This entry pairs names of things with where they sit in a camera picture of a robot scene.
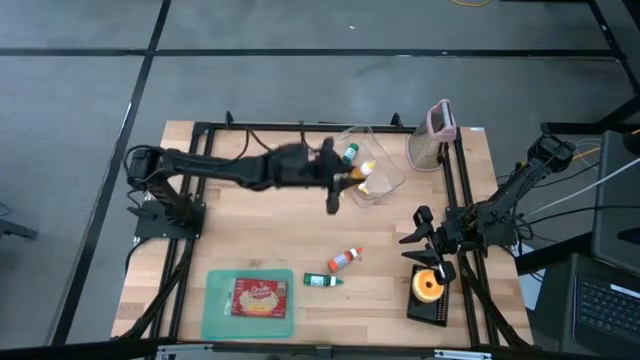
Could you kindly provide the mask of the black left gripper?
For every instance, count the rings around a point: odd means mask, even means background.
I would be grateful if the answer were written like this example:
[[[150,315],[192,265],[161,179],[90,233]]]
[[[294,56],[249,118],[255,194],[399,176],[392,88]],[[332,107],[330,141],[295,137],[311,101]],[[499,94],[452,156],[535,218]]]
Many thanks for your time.
[[[318,187],[327,190],[326,212],[339,210],[339,194],[357,184],[348,175],[354,166],[334,151],[334,138],[327,137],[313,154],[304,143],[289,144],[278,160],[279,187]]]

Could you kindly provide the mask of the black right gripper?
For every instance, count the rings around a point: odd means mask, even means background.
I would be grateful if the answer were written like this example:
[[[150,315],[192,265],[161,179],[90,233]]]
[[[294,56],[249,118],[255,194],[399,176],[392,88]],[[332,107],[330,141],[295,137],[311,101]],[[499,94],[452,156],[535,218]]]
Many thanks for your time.
[[[474,204],[465,208],[454,207],[451,218],[440,226],[432,224],[433,214],[428,206],[420,206],[413,215],[416,230],[399,240],[400,244],[418,243],[427,240],[423,250],[406,251],[403,257],[420,262],[435,271],[436,281],[447,285],[456,278],[455,268],[445,255],[482,250],[487,244],[483,229],[484,204]]]

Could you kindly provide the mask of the orange glazed donut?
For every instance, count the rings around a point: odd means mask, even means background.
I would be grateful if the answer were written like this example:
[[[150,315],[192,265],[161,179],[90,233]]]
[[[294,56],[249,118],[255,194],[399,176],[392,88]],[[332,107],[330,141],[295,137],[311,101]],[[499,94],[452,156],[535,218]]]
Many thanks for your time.
[[[444,292],[445,286],[436,281],[435,271],[432,269],[422,269],[417,271],[412,277],[411,290],[413,295],[423,303],[432,303],[439,300]]]

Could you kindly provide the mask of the orange-tipped food colouring bottle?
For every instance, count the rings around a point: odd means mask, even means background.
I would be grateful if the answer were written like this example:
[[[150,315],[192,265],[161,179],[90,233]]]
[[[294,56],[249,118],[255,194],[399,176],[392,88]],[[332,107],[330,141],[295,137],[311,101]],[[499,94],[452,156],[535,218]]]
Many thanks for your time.
[[[335,273],[345,266],[349,265],[354,259],[360,256],[362,252],[361,248],[351,248],[345,252],[335,256],[328,261],[328,268],[332,273]]]

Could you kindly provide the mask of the clear plastic container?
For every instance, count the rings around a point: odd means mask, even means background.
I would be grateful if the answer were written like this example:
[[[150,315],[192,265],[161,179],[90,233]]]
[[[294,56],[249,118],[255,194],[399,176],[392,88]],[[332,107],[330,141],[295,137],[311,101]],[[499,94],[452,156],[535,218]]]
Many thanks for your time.
[[[376,161],[374,171],[365,180],[370,194],[361,194],[357,190],[357,185],[346,191],[346,194],[359,207],[366,208],[374,205],[390,196],[404,183],[404,173],[393,162],[371,127],[351,127],[336,135],[334,141],[334,149],[341,157],[350,143],[356,143],[359,146],[358,154],[352,163],[354,167],[365,161]]]

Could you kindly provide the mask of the black slotted plastic basket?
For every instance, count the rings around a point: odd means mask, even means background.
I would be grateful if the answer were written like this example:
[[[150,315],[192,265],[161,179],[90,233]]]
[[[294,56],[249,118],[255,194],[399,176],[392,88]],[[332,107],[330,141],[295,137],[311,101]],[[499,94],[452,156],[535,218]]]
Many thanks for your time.
[[[428,323],[435,326],[446,327],[448,322],[449,311],[449,286],[445,286],[443,296],[432,303],[423,303],[419,301],[412,293],[411,284],[413,275],[422,269],[428,269],[424,266],[414,265],[412,267],[410,290],[407,305],[407,317],[411,320]]]

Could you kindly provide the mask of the pink box grater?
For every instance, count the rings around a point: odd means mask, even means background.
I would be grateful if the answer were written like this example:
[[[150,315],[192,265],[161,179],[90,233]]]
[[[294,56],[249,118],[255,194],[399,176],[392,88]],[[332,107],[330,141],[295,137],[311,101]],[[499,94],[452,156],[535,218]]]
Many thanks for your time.
[[[407,139],[406,153],[411,168],[421,172],[439,170],[444,145],[453,142],[457,135],[451,103],[441,99],[427,111],[424,120]]]

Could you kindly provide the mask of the white paper sheet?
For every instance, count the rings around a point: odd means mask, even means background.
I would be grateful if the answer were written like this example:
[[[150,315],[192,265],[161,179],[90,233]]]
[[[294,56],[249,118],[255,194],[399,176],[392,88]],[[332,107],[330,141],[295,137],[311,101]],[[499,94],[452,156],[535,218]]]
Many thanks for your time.
[[[543,277],[538,273],[530,273],[519,277],[525,307],[534,310],[540,294]]]

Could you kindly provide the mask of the red popcorn box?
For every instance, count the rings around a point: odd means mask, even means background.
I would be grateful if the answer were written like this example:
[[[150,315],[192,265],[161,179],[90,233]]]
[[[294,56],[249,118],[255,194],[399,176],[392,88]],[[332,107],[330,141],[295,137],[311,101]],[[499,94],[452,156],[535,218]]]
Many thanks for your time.
[[[258,278],[236,278],[231,315],[258,318],[285,318],[288,282]]]

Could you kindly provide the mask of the dark grey laptop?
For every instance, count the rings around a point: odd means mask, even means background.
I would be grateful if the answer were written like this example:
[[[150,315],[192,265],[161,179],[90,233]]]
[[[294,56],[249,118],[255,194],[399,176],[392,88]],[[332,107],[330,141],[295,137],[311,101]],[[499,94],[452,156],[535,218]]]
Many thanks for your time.
[[[553,350],[640,360],[640,277],[572,254],[545,270],[529,314]]]

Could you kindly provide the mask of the green translucent cutting mat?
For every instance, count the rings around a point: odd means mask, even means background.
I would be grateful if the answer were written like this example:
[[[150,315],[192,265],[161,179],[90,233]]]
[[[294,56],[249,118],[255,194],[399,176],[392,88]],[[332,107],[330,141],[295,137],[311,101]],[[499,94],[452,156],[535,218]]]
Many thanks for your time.
[[[236,278],[258,278],[288,282],[285,318],[231,315]],[[212,270],[206,278],[201,337],[206,340],[289,338],[294,332],[294,281],[290,269]]]

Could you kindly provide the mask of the dark grey computer case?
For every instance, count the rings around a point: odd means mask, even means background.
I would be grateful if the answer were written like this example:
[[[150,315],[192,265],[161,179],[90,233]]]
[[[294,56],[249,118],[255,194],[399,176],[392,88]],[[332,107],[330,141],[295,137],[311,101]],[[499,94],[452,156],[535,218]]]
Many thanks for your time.
[[[619,173],[596,187],[591,251],[640,275],[640,156],[630,152],[623,139],[614,131],[602,135],[598,179]]]

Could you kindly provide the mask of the grey stand foot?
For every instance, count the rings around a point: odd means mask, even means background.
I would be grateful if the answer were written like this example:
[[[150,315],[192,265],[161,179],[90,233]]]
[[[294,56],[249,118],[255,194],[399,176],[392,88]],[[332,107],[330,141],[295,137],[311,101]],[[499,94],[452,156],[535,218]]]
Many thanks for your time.
[[[3,236],[18,236],[27,240],[35,240],[38,232],[34,229],[6,220],[12,210],[0,202],[0,239]]]

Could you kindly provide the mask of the black metal stand frame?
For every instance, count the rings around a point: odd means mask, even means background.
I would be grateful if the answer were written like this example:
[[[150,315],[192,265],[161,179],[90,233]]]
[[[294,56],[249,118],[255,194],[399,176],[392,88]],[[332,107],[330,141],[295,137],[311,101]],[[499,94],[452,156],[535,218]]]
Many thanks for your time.
[[[540,130],[545,134],[556,135],[600,135],[606,131],[633,132],[640,128],[640,123],[629,123],[635,115],[640,114],[640,80],[634,75],[629,60],[617,41],[613,28],[608,24],[604,13],[597,5],[596,0],[566,0],[567,2],[585,3],[600,29],[600,32],[609,47],[608,50],[551,50],[551,58],[612,58],[623,70],[633,96],[611,111],[608,115],[595,122],[543,122]]]

